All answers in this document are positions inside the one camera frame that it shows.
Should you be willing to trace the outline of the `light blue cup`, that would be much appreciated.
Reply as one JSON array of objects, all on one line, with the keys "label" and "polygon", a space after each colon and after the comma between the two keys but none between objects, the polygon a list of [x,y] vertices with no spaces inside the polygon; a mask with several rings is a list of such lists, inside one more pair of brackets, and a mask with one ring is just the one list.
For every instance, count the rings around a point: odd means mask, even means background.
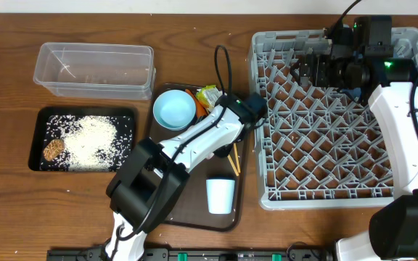
[{"label": "light blue cup", "polygon": [[206,180],[208,211],[214,215],[231,213],[236,182],[233,179],[211,178]]}]

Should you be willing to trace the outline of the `orange carrot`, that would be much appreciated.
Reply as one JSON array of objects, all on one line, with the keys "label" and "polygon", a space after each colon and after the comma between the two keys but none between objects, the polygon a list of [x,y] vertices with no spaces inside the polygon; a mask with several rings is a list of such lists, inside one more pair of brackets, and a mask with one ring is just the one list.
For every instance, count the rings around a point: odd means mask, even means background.
[{"label": "orange carrot", "polygon": [[191,98],[193,99],[193,101],[195,103],[197,118],[207,116],[208,114],[207,114],[204,106],[201,105],[201,103],[197,100],[195,95],[189,89],[186,89],[185,92],[191,96]]}]

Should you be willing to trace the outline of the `green yellow snack wrapper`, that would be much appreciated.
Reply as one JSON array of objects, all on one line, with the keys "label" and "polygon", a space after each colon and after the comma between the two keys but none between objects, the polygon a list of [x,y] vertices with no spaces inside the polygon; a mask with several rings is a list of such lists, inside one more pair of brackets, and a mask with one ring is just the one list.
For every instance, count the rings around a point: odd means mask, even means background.
[{"label": "green yellow snack wrapper", "polygon": [[209,85],[198,89],[195,97],[207,111],[211,112],[221,95],[222,92],[216,85]]}]

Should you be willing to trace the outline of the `light blue bowl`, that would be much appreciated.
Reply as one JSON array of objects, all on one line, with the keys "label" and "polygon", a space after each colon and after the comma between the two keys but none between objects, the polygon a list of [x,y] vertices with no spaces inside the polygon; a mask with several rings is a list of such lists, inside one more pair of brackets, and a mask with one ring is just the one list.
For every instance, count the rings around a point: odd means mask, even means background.
[{"label": "light blue bowl", "polygon": [[196,115],[193,98],[181,90],[169,90],[156,98],[152,108],[154,119],[171,131],[185,129]]}]

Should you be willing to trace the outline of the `white rice pile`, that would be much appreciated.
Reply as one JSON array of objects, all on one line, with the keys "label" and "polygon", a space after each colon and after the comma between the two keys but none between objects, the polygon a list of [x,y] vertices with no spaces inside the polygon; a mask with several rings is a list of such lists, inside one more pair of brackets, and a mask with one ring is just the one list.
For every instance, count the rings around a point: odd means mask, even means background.
[{"label": "white rice pile", "polygon": [[117,133],[106,117],[87,116],[69,123],[59,138],[65,143],[60,155],[67,155],[67,171],[112,172],[108,167],[118,156],[113,145]]}]

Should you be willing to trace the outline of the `brown food scrap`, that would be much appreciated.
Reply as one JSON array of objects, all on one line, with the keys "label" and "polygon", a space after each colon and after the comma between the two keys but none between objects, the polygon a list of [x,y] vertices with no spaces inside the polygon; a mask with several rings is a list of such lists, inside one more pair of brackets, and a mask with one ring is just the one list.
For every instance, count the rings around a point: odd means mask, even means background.
[{"label": "brown food scrap", "polygon": [[46,161],[52,161],[59,156],[65,149],[65,143],[62,139],[54,139],[44,148],[43,156]]}]

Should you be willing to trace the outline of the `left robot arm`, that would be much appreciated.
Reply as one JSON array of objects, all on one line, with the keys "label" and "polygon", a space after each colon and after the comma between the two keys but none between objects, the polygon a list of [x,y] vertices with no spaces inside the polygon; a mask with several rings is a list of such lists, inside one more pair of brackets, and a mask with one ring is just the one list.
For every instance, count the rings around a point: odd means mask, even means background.
[{"label": "left robot arm", "polygon": [[106,189],[114,231],[104,248],[106,260],[139,260],[147,234],[177,203],[193,168],[241,141],[266,116],[267,101],[257,93],[246,100],[221,96],[213,111],[174,138],[142,139]]}]

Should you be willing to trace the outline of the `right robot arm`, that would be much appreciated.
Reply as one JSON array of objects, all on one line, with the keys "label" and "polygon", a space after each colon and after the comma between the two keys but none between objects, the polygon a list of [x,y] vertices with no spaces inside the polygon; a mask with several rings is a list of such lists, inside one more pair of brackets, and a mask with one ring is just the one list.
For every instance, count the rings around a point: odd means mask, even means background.
[{"label": "right robot arm", "polygon": [[393,173],[393,201],[367,231],[335,244],[336,260],[418,259],[418,65],[397,57],[389,16],[363,16],[325,29],[326,54],[302,56],[292,67],[302,86],[359,90],[375,116]]}]

